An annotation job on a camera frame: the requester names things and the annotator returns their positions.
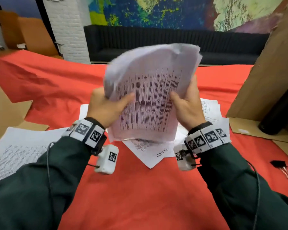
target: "left hand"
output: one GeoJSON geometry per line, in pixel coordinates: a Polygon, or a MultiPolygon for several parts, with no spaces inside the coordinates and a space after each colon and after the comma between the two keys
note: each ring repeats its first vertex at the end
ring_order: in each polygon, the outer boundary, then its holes
{"type": "Polygon", "coordinates": [[[112,102],[105,97],[103,87],[96,88],[91,95],[87,117],[96,119],[106,129],[119,118],[127,104],[133,100],[134,93],[130,93],[121,100],[112,102]]]}

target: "paper stack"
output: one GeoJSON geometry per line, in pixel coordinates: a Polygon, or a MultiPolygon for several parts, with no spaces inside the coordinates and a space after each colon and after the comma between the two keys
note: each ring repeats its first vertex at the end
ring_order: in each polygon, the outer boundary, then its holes
{"type": "MultiPolygon", "coordinates": [[[[219,124],[226,135],[229,135],[229,120],[223,118],[220,104],[217,100],[202,99],[205,118],[213,124],[219,124]]],[[[86,117],[88,104],[81,105],[79,119],[86,117]]],[[[171,142],[155,142],[151,140],[132,139],[124,140],[123,143],[139,158],[148,168],[153,168],[165,157],[174,157],[173,148],[183,143],[188,131],[178,124],[175,140],[171,142]]]]}

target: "white brick pillar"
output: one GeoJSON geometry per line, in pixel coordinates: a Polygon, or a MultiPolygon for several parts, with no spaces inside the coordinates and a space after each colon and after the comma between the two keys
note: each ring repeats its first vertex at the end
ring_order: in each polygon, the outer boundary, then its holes
{"type": "Polygon", "coordinates": [[[43,0],[56,42],[67,61],[90,64],[83,26],[90,25],[87,0],[43,0]]]}

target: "jacket sleeve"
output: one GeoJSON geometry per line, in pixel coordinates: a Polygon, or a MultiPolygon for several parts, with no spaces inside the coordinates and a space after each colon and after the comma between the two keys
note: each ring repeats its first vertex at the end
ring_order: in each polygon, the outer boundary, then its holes
{"type": "MultiPolygon", "coordinates": [[[[229,143],[200,155],[198,168],[229,228],[252,229],[257,207],[257,177],[229,143]]],[[[288,229],[288,197],[260,179],[260,206],[256,229],[288,229]]]]}
{"type": "Polygon", "coordinates": [[[54,219],[46,153],[0,181],[0,229],[57,229],[90,159],[86,144],[62,137],[49,151],[54,219]]]}

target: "hand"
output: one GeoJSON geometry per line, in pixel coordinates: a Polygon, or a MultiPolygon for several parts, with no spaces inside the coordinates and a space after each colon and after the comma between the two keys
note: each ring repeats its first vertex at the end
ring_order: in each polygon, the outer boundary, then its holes
{"type": "Polygon", "coordinates": [[[115,122],[128,103],[134,100],[134,93],[127,94],[121,100],[112,102],[105,97],[104,88],[93,90],[88,105],[87,117],[92,117],[100,122],[104,128],[108,128],[115,122]]]}
{"type": "Polygon", "coordinates": [[[176,110],[177,120],[188,131],[207,122],[200,101],[196,75],[191,79],[184,99],[181,99],[174,91],[170,92],[170,98],[176,110]]]}

